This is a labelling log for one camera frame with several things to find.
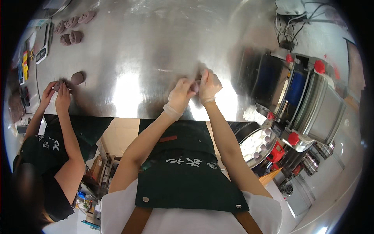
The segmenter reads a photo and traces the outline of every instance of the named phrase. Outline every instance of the red knob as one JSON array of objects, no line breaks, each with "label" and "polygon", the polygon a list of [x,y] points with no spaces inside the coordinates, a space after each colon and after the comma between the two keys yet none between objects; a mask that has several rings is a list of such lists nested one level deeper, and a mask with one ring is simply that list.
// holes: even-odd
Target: red knob
[{"label": "red knob", "polygon": [[269,113],[267,114],[267,119],[269,119],[269,120],[274,119],[274,114],[273,114],[272,112],[269,112]]},{"label": "red knob", "polygon": [[299,139],[299,134],[297,134],[297,133],[292,132],[292,133],[288,136],[288,142],[289,142],[291,145],[296,145],[299,141],[300,141],[300,139]]},{"label": "red knob", "polygon": [[292,59],[292,56],[291,56],[290,54],[287,54],[287,55],[286,55],[286,61],[287,61],[288,63],[291,63],[291,62],[293,62],[294,60]]},{"label": "red knob", "polygon": [[325,73],[325,64],[321,60],[316,60],[314,63],[314,69],[318,73]]}]

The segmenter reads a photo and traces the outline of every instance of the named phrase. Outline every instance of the woman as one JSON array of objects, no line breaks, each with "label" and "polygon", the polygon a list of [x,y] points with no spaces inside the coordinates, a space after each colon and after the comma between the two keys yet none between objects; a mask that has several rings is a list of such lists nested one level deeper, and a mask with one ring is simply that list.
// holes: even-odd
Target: woman
[{"label": "woman", "polygon": [[[196,95],[193,84],[180,79],[165,111],[143,131],[140,123],[141,133],[124,152],[109,194],[101,200],[103,234],[279,231],[280,204],[244,161],[215,103],[222,85],[214,73],[204,70],[199,96],[231,181],[217,165],[206,125],[177,121]],[[145,161],[150,167],[139,173]]]},{"label": "woman", "polygon": [[40,105],[27,127],[20,155],[13,163],[16,188],[24,203],[32,201],[30,197],[38,197],[35,196],[38,190],[27,185],[27,175],[34,174],[35,181],[41,175],[44,189],[41,213],[31,212],[41,228],[74,213],[71,204],[85,173],[85,162],[113,119],[70,116],[70,92],[63,83],[55,102],[58,118],[47,125],[44,135],[38,135],[45,109],[55,92],[55,83],[49,83],[44,90]]}]

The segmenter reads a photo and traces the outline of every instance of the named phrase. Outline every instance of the white shirt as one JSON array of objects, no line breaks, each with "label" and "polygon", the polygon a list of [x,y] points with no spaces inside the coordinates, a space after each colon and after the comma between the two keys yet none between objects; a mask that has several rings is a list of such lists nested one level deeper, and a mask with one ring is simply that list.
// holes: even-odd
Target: white shirt
[{"label": "white shirt", "polygon": [[[120,234],[135,208],[138,180],[125,190],[102,197],[101,232]],[[280,203],[269,197],[242,191],[249,213],[263,234],[276,234],[282,223]],[[184,233],[242,233],[244,228],[231,212],[198,209],[153,209],[142,234]]]}]

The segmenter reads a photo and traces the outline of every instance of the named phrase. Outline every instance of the disposable plastic glove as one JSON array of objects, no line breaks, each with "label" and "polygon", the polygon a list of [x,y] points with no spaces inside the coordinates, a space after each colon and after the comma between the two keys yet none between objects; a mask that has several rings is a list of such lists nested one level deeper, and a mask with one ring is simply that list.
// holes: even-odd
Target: disposable plastic glove
[{"label": "disposable plastic glove", "polygon": [[169,103],[164,105],[165,113],[175,120],[178,120],[190,101],[190,98],[196,95],[196,92],[191,90],[191,86],[195,80],[181,78],[177,85],[169,94]]},{"label": "disposable plastic glove", "polygon": [[215,95],[222,89],[222,84],[217,75],[213,71],[204,69],[201,76],[201,83],[199,87],[200,102],[204,103],[214,101]]}]

